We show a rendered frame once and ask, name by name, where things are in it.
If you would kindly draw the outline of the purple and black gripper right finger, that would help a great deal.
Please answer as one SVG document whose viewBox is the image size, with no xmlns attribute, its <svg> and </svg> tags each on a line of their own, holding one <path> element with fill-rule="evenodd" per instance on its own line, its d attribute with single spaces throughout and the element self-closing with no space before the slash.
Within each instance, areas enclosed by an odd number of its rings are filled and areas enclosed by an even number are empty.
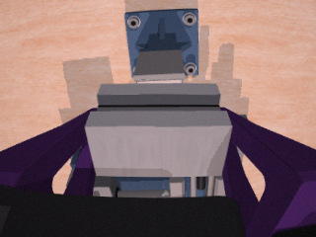
<svg viewBox="0 0 316 237">
<path fill-rule="evenodd" d="M 246 236 L 273 237 L 316 225 L 316 149 L 220 109 L 232 123 L 222 171 L 225 195 L 238 201 Z M 260 201 L 236 146 L 265 178 Z"/>
</svg>

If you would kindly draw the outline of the grey metal block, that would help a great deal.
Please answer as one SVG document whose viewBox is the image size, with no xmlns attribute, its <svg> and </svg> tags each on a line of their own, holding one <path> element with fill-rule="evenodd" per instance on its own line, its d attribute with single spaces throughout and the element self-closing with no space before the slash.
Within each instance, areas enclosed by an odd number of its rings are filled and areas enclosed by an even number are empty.
<svg viewBox="0 0 316 237">
<path fill-rule="evenodd" d="M 101 84 L 85 124 L 96 176 L 221 176 L 232 123 L 217 84 Z"/>
</svg>

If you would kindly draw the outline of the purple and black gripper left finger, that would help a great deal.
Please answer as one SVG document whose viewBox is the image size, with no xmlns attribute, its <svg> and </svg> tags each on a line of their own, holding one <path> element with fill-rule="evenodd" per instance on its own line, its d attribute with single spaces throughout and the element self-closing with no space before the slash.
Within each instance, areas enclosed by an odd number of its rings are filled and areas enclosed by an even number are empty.
<svg viewBox="0 0 316 237">
<path fill-rule="evenodd" d="M 56 173 L 81 147 L 65 195 L 92 196 L 96 172 L 85 124 L 93 108 L 72 120 L 0 151 L 0 185 L 53 193 Z"/>
</svg>

